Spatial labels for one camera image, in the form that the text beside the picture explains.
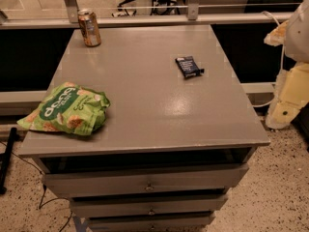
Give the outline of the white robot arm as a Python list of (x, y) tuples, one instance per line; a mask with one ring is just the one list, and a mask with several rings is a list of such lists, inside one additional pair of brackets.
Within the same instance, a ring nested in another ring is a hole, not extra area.
[(283, 45), (284, 54), (295, 61), (276, 78), (274, 99), (266, 125), (275, 130), (287, 127), (309, 102), (309, 0), (304, 0), (293, 15), (264, 38), (272, 46)]

